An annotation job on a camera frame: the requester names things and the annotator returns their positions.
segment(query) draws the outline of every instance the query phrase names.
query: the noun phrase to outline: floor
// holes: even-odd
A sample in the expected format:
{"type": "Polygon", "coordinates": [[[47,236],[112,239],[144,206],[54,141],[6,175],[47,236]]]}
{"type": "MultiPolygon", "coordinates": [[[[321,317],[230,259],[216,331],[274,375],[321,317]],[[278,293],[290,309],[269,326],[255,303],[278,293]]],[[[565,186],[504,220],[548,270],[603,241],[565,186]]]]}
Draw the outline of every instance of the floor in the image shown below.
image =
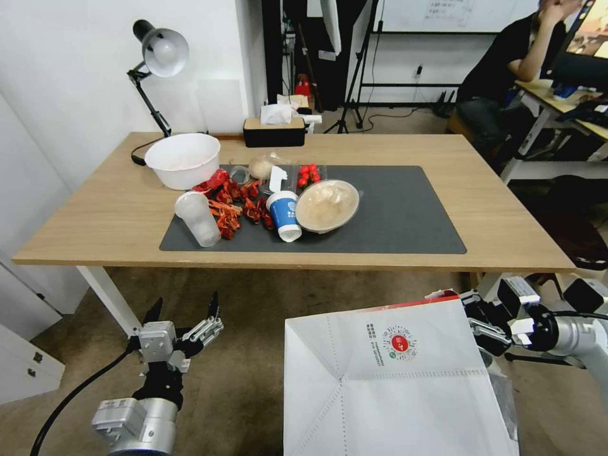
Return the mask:
{"type": "MultiPolygon", "coordinates": [[[[405,115],[409,109],[371,108],[405,115]]],[[[326,113],[330,126],[340,112],[326,113]]],[[[443,132],[428,110],[411,117],[376,117],[373,133],[443,132]]],[[[352,118],[349,124],[354,125],[352,118]]],[[[176,456],[282,454],[282,361],[285,318],[416,300],[440,288],[470,287],[461,274],[436,272],[307,272],[202,269],[111,269],[136,314],[163,296],[163,319],[178,327],[206,313],[219,291],[225,330],[193,359],[184,376],[176,456]]],[[[66,363],[61,388],[0,406],[0,455],[29,454],[57,403],[124,348],[123,333],[89,291],[74,315],[33,342],[66,363]]],[[[523,455],[603,455],[608,415],[589,373],[570,367],[502,362],[512,379],[523,455]]],[[[89,423],[103,399],[130,396],[142,383],[136,354],[85,389],[65,409],[41,454],[103,455],[108,447],[89,423]]]]}

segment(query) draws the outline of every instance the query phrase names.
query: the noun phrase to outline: person's hand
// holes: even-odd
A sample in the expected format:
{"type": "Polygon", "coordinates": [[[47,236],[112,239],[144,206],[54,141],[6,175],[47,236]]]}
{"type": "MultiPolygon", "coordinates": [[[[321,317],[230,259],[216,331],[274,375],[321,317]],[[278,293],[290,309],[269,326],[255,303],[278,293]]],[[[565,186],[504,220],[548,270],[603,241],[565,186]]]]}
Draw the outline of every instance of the person's hand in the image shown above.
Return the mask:
{"type": "Polygon", "coordinates": [[[538,14],[541,25],[553,28],[558,22],[564,19],[567,11],[560,2],[550,3],[538,14]]]}

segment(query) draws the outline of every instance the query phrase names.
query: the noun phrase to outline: black t-shirt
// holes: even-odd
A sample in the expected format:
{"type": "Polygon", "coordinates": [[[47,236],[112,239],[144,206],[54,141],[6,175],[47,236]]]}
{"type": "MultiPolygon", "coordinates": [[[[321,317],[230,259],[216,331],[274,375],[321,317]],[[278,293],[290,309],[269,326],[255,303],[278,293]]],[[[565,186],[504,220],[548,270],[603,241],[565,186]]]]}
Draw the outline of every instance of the black t-shirt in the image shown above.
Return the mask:
{"type": "MultiPolygon", "coordinates": [[[[507,92],[516,79],[507,65],[528,55],[534,16],[515,21],[496,36],[488,52],[458,89],[458,101],[483,97],[498,101],[501,105],[505,102],[507,92]]],[[[553,29],[542,72],[549,69],[565,38],[566,24],[559,22],[553,29]]]]}

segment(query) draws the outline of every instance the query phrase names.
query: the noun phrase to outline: desk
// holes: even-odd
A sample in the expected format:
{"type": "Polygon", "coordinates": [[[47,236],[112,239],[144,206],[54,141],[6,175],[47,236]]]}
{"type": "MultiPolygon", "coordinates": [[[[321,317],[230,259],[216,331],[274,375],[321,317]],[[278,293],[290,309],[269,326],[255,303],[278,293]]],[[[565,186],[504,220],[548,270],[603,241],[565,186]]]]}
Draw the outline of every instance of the desk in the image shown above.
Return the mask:
{"type": "MultiPolygon", "coordinates": [[[[603,141],[608,141],[608,129],[602,128],[589,122],[575,120],[573,122],[556,122],[550,124],[560,114],[573,110],[578,100],[590,92],[577,91],[566,100],[560,101],[553,98],[551,80],[535,80],[532,82],[517,81],[517,86],[522,89],[523,101],[528,101],[543,108],[528,136],[521,144],[519,153],[527,155],[532,144],[543,128],[575,128],[585,135],[595,135],[603,141]]],[[[608,145],[604,145],[594,155],[604,156],[608,154],[608,145]]],[[[506,184],[512,179],[552,179],[559,175],[574,174],[587,179],[608,178],[608,162],[594,161],[524,161],[517,158],[511,159],[500,178],[506,184]]]]}
{"type": "MultiPolygon", "coordinates": [[[[462,136],[311,135],[275,149],[298,162],[419,165],[467,247],[464,255],[161,251],[180,191],[163,187],[129,153],[158,137],[131,133],[15,255],[18,264],[76,265],[127,334],[139,321],[104,266],[565,272],[567,256],[462,136]]],[[[269,149],[222,141],[220,162],[269,149]]]]}

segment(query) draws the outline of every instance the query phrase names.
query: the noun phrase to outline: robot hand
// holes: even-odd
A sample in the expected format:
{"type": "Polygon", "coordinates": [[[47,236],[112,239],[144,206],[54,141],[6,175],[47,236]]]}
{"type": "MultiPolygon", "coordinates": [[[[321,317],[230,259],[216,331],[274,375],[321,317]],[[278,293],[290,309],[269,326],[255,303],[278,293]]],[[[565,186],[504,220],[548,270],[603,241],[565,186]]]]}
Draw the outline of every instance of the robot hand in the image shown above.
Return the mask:
{"type": "Polygon", "coordinates": [[[161,305],[160,300],[146,314],[139,334],[130,341],[146,362],[143,387],[130,398],[102,401],[91,422],[110,442],[110,455],[173,453],[175,418],[184,401],[182,375],[188,371],[190,359],[224,329],[217,292],[208,317],[193,328],[176,330],[173,322],[150,321],[160,316],[161,305]]]}
{"type": "Polygon", "coordinates": [[[460,296],[478,346],[494,356],[512,345],[540,358],[505,354],[508,360],[569,364],[587,369],[600,387],[608,410],[608,288],[596,280],[577,279],[564,292],[574,310],[551,312],[522,277],[501,281],[498,300],[484,302],[475,292],[460,296]],[[523,308],[527,315],[521,316],[523,308]]]}

